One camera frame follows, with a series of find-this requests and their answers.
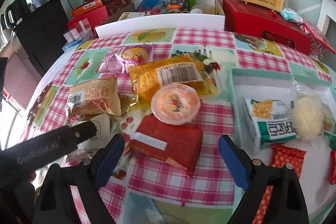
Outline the beige snack cake packet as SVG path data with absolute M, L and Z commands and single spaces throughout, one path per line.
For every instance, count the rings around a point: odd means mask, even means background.
M 121 102 L 117 92 L 117 78 L 99 78 L 70 88 L 66 103 L 66 116 L 121 115 Z

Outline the red wafer snack packet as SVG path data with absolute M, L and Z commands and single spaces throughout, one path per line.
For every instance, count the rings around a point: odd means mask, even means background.
M 203 141 L 200 128 L 166 124 L 147 115 L 134 132 L 121 135 L 131 150 L 182 168 L 186 177 L 194 173 Z

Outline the round orange jelly cup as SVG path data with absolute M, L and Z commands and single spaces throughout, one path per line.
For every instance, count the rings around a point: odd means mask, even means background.
M 150 106 L 159 121 L 183 125 L 197 116 L 201 100 L 194 88 L 182 83 L 172 83 L 160 88 L 153 95 Z

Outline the pink swiss roll packet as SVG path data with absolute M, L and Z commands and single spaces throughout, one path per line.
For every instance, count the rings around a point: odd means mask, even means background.
M 153 60 L 154 44 L 144 43 L 112 48 L 97 68 L 98 73 L 129 73 L 129 68 Z

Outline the orange transparent snack packet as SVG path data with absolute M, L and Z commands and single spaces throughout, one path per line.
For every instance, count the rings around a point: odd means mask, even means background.
M 172 83 L 186 84 L 201 96 L 218 93 L 206 72 L 206 65 L 191 53 L 131 66 L 129 76 L 133 90 L 142 102 L 149 103 L 160 88 Z

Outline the small red snack packet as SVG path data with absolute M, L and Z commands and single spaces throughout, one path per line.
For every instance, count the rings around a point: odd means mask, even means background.
M 297 175 L 297 178 L 300 178 L 306 151 L 297 148 L 286 147 L 280 144 L 273 145 L 272 151 L 273 153 L 270 166 L 282 168 L 285 164 L 290 163 L 294 167 L 294 171 L 295 174 Z M 256 217 L 252 222 L 253 224 L 262 223 L 264 215 L 266 213 L 266 209 L 268 207 L 268 203 L 272 193 L 272 188 L 273 186 L 266 187 L 259 209 L 256 213 Z

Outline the white green korean snack packet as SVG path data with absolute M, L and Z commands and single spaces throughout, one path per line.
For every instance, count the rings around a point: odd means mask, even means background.
M 246 98 L 244 107 L 245 120 L 255 151 L 297 138 L 283 101 Z

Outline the white and teal tray box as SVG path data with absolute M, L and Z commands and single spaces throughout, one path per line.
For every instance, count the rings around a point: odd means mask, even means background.
M 335 121 L 333 84 L 302 75 L 232 69 L 227 86 L 235 144 L 266 165 L 276 144 L 304 151 L 299 182 L 309 222 L 323 223 L 335 205 L 335 186 L 329 183 L 330 140 L 322 131 L 324 113 Z

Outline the clear bag yellow puffs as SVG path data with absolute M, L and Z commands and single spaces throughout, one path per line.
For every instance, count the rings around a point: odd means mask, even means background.
M 324 113 L 318 92 L 296 80 L 292 82 L 290 118 L 298 137 L 311 142 L 323 133 Z

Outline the black cabinet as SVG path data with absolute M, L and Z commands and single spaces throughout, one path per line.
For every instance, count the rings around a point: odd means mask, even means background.
M 28 60 L 41 76 L 63 54 L 67 23 L 60 0 L 14 0 L 1 14 L 1 26 L 16 34 Z

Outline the checked cake pattern tablecloth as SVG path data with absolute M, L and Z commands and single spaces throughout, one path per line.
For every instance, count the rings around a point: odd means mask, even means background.
M 23 139 L 86 118 L 62 165 L 125 149 L 100 196 L 117 223 L 227 223 L 243 191 L 218 149 L 229 135 L 266 165 L 290 163 L 309 221 L 335 205 L 335 86 L 319 61 L 273 41 L 177 28 L 79 45 L 35 96 Z

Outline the clear acrylic box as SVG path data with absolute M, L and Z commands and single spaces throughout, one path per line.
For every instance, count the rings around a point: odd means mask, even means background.
M 95 35 L 87 18 L 84 18 L 69 27 L 68 32 L 63 34 L 67 42 L 80 40 L 86 42 L 94 39 Z

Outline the red gift box stack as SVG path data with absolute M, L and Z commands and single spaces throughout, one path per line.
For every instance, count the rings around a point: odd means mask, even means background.
M 108 3 L 107 5 L 101 6 L 100 8 L 96 8 L 92 11 L 89 11 L 79 17 L 72 18 L 68 23 L 68 28 L 74 25 L 76 22 L 87 18 L 91 27 L 94 28 L 101 23 L 103 23 L 106 19 L 108 19 L 113 14 L 117 13 L 119 10 L 131 5 L 134 7 L 134 4 L 131 0 L 113 0 L 112 2 Z

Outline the orange black flat box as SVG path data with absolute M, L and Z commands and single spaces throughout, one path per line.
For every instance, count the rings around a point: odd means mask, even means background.
M 100 8 L 101 6 L 107 5 L 108 3 L 112 2 L 113 0 L 89 0 L 86 1 L 81 6 L 75 8 L 71 11 L 71 16 L 73 18 L 79 17 L 89 11 L 92 11 L 96 8 Z

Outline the large red gift box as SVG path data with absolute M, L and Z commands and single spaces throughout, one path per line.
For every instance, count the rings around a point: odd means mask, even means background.
M 311 38 L 279 13 L 240 0 L 223 0 L 227 31 L 264 38 L 308 55 Z

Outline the white foam board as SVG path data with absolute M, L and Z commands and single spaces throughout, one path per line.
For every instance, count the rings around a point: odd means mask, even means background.
M 100 38 L 126 32 L 161 28 L 203 28 L 224 30 L 225 20 L 226 17 L 224 15 L 216 14 L 158 14 L 110 22 L 108 24 L 97 26 L 95 30 Z

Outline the cardboard box of toys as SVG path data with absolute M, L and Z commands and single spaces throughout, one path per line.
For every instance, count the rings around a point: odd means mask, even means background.
M 102 24 L 158 14 L 200 13 L 226 16 L 220 0 L 195 0 L 195 5 L 190 11 L 188 10 L 188 0 L 160 0 L 160 2 L 153 9 L 147 12 L 137 12 L 135 10 L 139 5 L 138 1 L 134 2 L 133 4 L 133 8 L 131 5 L 128 5 L 127 7 L 110 16 Z

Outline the blue liquid plastic bottle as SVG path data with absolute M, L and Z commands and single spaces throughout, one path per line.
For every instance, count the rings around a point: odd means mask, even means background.
M 160 0 L 142 0 L 140 4 L 138 5 L 136 11 L 137 12 L 147 12 L 153 9 Z

